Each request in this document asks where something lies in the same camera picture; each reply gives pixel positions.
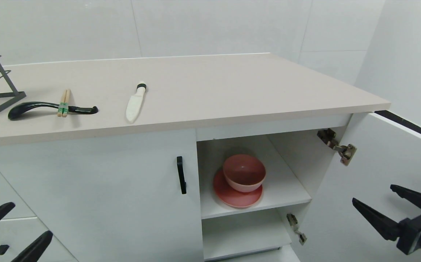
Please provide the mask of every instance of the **beige countertop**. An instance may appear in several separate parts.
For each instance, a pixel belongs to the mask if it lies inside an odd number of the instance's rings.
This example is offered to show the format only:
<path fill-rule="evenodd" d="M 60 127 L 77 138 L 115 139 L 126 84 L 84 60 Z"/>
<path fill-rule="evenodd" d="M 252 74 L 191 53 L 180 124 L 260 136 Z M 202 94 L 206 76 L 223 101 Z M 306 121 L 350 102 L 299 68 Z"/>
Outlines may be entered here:
<path fill-rule="evenodd" d="M 94 115 L 58 118 L 37 108 L 10 121 L 0 113 L 0 145 L 111 136 L 146 131 L 265 122 L 386 110 L 390 103 L 351 85 L 270 53 L 70 61 L 8 66 L 19 101 L 97 106 Z M 134 124 L 126 104 L 145 81 L 143 108 Z M 9 92 L 0 80 L 0 92 Z"/>

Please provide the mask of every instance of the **chopsticks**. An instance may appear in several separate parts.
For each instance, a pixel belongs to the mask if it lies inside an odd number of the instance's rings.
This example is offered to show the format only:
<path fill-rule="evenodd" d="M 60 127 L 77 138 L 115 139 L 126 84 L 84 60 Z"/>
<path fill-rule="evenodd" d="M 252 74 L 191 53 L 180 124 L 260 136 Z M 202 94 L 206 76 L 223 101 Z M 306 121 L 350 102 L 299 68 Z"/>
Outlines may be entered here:
<path fill-rule="evenodd" d="M 59 109 L 57 110 L 58 117 L 67 117 L 68 114 L 68 101 L 70 100 L 70 89 L 65 89 L 60 99 Z"/>

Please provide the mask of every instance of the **pink plate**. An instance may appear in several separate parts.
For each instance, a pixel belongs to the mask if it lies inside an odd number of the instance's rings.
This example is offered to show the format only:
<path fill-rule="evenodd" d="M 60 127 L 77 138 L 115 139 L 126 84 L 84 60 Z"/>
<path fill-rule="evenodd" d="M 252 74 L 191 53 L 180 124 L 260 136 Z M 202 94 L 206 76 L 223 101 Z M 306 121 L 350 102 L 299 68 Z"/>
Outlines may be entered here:
<path fill-rule="evenodd" d="M 262 186 L 259 186 L 258 189 L 248 193 L 239 192 L 233 189 L 225 180 L 224 171 L 222 169 L 215 174 L 214 191 L 225 204 L 240 209 L 252 206 L 262 196 Z"/>

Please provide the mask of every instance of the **metal hinge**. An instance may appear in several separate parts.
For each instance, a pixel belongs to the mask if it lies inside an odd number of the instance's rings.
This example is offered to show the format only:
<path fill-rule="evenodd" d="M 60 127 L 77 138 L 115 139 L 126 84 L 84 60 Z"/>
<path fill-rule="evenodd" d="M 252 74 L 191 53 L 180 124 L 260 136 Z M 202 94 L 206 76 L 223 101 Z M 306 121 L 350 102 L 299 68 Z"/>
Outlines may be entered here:
<path fill-rule="evenodd" d="M 288 219 L 288 222 L 290 223 L 290 226 L 292 227 L 295 234 L 297 234 L 299 238 L 299 243 L 301 243 L 301 245 L 304 245 L 304 243 L 307 240 L 307 237 L 304 233 L 299 231 L 299 226 L 298 226 L 296 216 L 294 214 L 286 214 L 286 218 Z"/>
<path fill-rule="evenodd" d="M 345 166 L 348 166 L 357 148 L 352 144 L 349 144 L 348 146 L 339 146 L 338 141 L 335 140 L 336 135 L 337 133 L 330 128 L 317 132 L 317 136 L 324 144 L 338 152 L 341 156 L 340 162 Z"/>

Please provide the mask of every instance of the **wall tile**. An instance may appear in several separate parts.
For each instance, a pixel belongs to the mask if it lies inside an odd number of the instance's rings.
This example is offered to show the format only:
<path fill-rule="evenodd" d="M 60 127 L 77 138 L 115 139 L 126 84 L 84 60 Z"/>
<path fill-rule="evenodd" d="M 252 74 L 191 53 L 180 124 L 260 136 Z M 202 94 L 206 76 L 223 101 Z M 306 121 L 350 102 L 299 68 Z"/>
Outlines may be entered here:
<path fill-rule="evenodd" d="M 385 0 L 314 0 L 302 51 L 367 50 Z"/>
<path fill-rule="evenodd" d="M 353 85 L 366 51 L 301 52 L 299 64 Z"/>
<path fill-rule="evenodd" d="M 387 0 L 356 85 L 421 126 L 421 1 Z"/>
<path fill-rule="evenodd" d="M 0 1 L 4 65 L 141 57 L 129 0 Z"/>
<path fill-rule="evenodd" d="M 143 56 L 271 52 L 297 60 L 311 0 L 132 0 Z"/>

